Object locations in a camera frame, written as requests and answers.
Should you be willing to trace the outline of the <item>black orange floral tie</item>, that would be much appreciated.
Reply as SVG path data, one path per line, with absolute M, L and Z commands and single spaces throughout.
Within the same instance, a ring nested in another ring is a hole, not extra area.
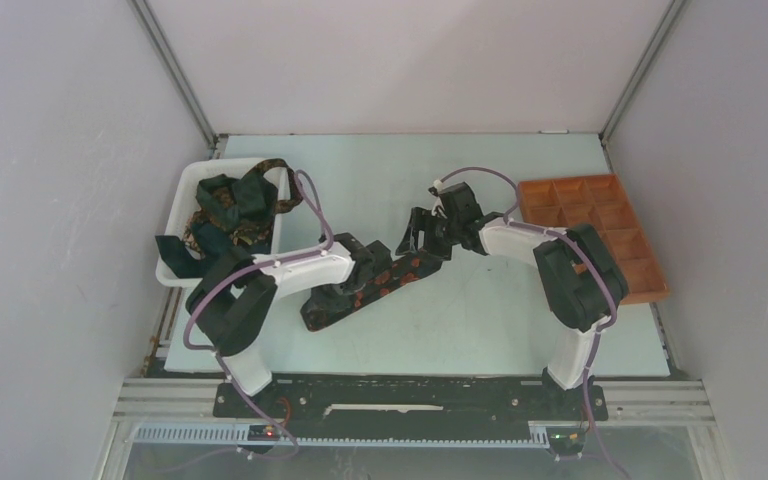
M 342 284 L 317 286 L 301 307 L 301 318 L 308 331 L 323 330 L 386 295 L 435 274 L 442 265 L 441 260 L 424 252 L 408 254 L 376 273 L 357 291 L 349 292 Z

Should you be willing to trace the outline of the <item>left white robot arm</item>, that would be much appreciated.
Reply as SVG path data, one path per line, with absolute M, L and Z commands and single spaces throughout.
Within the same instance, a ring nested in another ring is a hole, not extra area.
M 238 404 L 252 416 L 264 416 L 276 403 L 272 371 L 258 337 L 272 304 L 307 291 L 300 315 L 310 331 L 330 326 L 370 298 L 362 290 L 392 263 L 380 241 L 361 244 L 342 233 L 324 249 L 288 256 L 251 255 L 235 247 L 221 257 L 186 301 L 190 322 L 208 338 L 206 348 L 240 389 Z

